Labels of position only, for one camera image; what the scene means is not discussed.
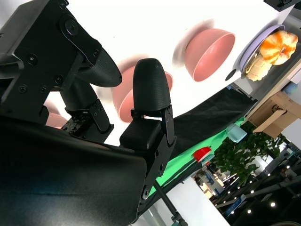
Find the potted plant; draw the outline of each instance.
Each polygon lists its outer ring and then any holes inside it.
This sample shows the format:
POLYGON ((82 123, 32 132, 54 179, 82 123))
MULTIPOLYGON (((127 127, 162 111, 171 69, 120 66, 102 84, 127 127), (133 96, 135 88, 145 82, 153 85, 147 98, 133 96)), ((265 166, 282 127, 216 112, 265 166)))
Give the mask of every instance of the potted plant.
POLYGON ((252 164, 255 157, 270 155, 272 158, 277 158, 280 154, 279 146, 285 139, 283 135, 273 139, 263 132, 253 133, 255 126, 250 122, 246 122, 241 128, 248 135, 238 144, 226 138, 215 151, 215 158, 213 159, 221 172, 237 173, 240 185, 245 183, 248 177, 258 168, 256 164, 252 164))

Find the black cloth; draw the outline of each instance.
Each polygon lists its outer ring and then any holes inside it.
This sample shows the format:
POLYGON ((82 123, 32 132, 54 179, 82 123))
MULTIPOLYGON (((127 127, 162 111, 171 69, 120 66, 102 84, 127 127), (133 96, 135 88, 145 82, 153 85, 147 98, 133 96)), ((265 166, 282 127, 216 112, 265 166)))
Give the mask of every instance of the black cloth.
POLYGON ((233 89, 224 88, 197 107, 176 117, 174 132, 177 143, 170 159, 226 129, 243 117, 255 102, 233 89))

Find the cardboard box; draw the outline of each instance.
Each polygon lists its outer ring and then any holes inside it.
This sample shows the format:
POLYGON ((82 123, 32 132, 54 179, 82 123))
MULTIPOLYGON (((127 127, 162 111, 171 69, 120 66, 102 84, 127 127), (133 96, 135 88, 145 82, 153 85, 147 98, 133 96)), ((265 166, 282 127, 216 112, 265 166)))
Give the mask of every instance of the cardboard box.
POLYGON ((257 128, 254 133, 264 132, 276 138, 287 126, 301 118, 301 105, 285 93, 278 92, 268 99, 250 118, 257 128))

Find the food item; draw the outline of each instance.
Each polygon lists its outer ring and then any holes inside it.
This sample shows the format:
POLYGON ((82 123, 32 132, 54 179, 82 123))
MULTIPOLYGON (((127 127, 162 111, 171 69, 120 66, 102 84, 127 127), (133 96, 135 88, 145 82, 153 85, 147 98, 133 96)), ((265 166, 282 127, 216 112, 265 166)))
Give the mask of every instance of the food item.
POLYGON ((278 31, 268 36, 260 46, 263 59, 273 65, 281 65, 295 52, 298 36, 286 31, 278 31))
POLYGON ((255 59, 247 66, 246 76, 252 81, 259 81, 266 76, 272 67, 272 64, 267 63, 261 54, 257 55, 255 59))

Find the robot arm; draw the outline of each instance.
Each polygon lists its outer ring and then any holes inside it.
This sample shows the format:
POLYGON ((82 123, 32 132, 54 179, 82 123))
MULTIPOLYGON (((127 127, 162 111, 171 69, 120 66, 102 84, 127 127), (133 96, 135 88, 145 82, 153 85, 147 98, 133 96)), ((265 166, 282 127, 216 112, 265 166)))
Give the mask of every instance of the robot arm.
POLYGON ((176 142, 163 67, 145 59, 121 146, 103 144, 113 125, 90 83, 114 87, 122 77, 67 5, 30 1, 0 31, 0 225, 129 225, 176 142), (45 126, 50 91, 71 115, 61 130, 45 126))

